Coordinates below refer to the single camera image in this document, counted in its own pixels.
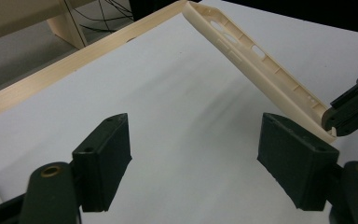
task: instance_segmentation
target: clamp jaw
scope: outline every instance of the clamp jaw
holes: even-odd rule
[[[331,103],[322,117],[322,127],[336,129],[337,136],[345,136],[358,129],[358,79],[356,85]]]
[[[358,161],[337,164],[339,151],[294,121],[263,115],[257,159],[303,211],[332,209],[331,224],[358,224]]]

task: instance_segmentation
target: wooden frame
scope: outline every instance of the wooden frame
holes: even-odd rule
[[[186,1],[177,1],[119,31],[83,48],[74,54],[14,83],[0,91],[0,113],[9,110],[32,95],[42,91],[76,69],[96,60],[129,40],[165,22],[182,12]]]

